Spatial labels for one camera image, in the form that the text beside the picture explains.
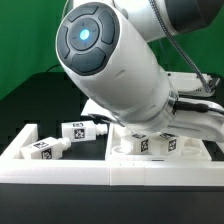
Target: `black cable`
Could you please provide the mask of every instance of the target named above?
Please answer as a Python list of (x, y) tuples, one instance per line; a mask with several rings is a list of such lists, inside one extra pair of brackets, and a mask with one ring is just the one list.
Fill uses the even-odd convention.
[(224, 115), (224, 110), (209, 107), (209, 111), (213, 111), (213, 112)]
[(183, 101), (176, 101), (174, 104), (174, 110), (195, 111), (198, 113), (207, 113), (209, 111), (212, 111), (224, 115), (224, 110), (209, 107), (207, 104), (204, 103), (195, 104)]
[(180, 56), (186, 61), (186, 63), (190, 66), (190, 68), (198, 75), (198, 78), (200, 79), (205, 91), (207, 93), (211, 93), (211, 89), (207, 85), (201, 71), (198, 69), (198, 67), (195, 65), (195, 63), (190, 59), (190, 57), (184, 52), (184, 50), (178, 45), (178, 43), (175, 41), (169, 30), (167, 29), (162, 17), (160, 16), (159, 10), (157, 8), (157, 5), (154, 0), (149, 0), (150, 5), (152, 6), (152, 9), (156, 15), (157, 20), (159, 21), (159, 24), (165, 33), (167, 39), (170, 41), (170, 43), (173, 45), (173, 47), (177, 50), (177, 52), (180, 54)]
[(56, 67), (60, 67), (60, 66), (61, 66), (60, 64), (53, 65), (46, 72), (50, 72), (51, 69), (56, 68)]

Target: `green screen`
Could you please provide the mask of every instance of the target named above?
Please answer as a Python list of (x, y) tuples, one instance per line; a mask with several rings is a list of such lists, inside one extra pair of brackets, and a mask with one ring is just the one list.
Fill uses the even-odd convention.
[[(0, 99), (31, 75), (58, 64), (55, 37), (64, 4), (63, 0), (0, 0)], [(224, 74), (223, 18), (224, 9), (209, 28), (176, 37), (203, 72)], [(166, 39), (150, 46), (166, 70), (190, 71)]]

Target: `black and white sticker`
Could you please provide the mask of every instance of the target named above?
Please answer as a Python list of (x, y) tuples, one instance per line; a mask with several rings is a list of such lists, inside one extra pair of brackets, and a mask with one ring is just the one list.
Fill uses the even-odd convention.
[(74, 123), (73, 127), (83, 127), (84, 124), (83, 123)]
[(149, 140), (146, 139), (141, 142), (141, 152), (148, 150), (148, 148), (149, 148)]
[(169, 139), (169, 138), (176, 137), (175, 135), (171, 135), (171, 134), (167, 134), (167, 133), (163, 133), (160, 136), (163, 137), (163, 138), (165, 138), (165, 139)]
[(85, 129), (83, 128), (75, 129), (74, 136), (75, 136), (75, 139), (85, 138)]
[(33, 146), (37, 147), (38, 149), (43, 149), (43, 148), (45, 148), (46, 146), (48, 146), (48, 144), (45, 143), (45, 142), (39, 142), (39, 143), (37, 143), (37, 144), (35, 144), (35, 145), (33, 145)]
[(134, 135), (132, 135), (132, 137), (141, 139), (141, 138), (144, 138), (146, 136), (145, 135), (141, 135), (141, 134), (134, 134)]
[(176, 149), (176, 146), (177, 146), (177, 140), (172, 140), (172, 141), (169, 141), (169, 145), (168, 145), (168, 152), (172, 152)]
[(51, 151), (51, 148), (42, 151), (41, 152), (41, 155), (42, 155), (42, 159), (52, 159), (52, 151)]

